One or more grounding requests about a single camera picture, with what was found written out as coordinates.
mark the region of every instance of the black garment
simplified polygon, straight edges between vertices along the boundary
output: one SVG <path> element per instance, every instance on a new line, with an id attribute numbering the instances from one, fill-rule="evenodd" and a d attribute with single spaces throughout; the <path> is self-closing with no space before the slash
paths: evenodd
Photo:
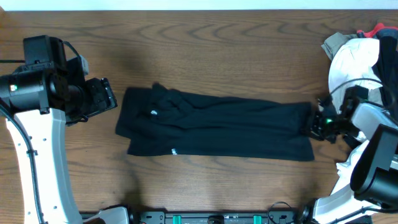
<path id="1" fill-rule="evenodd" d="M 280 104 L 167 90 L 130 88 L 116 134 L 132 139 L 128 154 L 189 154 L 311 161 L 300 134 L 310 103 Z"/>
<path id="2" fill-rule="evenodd" d="M 384 85 L 387 85 L 398 96 L 398 52 L 397 39 L 393 37 L 382 37 L 380 39 L 379 59 L 372 67 L 373 72 L 380 78 Z M 383 87 L 380 88 L 383 105 L 391 104 L 391 95 Z M 390 109 L 393 118 L 398 118 L 398 104 Z"/>

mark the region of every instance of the wooden surface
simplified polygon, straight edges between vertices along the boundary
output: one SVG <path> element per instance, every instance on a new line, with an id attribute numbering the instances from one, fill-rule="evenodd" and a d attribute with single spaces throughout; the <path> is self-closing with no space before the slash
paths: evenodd
<path id="1" fill-rule="evenodd" d="M 328 91 L 330 61 L 320 45 L 335 32 L 398 25 L 397 11 L 7 12 L 0 58 L 23 59 L 22 39 L 67 40 L 107 77 L 121 103 L 129 86 L 168 88 L 278 102 Z M 16 65 L 1 65 L 0 74 Z M 66 130 L 72 189 L 81 211 L 127 202 L 135 208 L 265 210 L 328 195 L 348 148 L 313 141 L 315 161 L 206 156 L 134 157 L 115 135 L 120 107 Z M 23 222 L 15 149 L 0 123 L 0 223 Z M 376 215 L 376 223 L 396 223 Z"/>

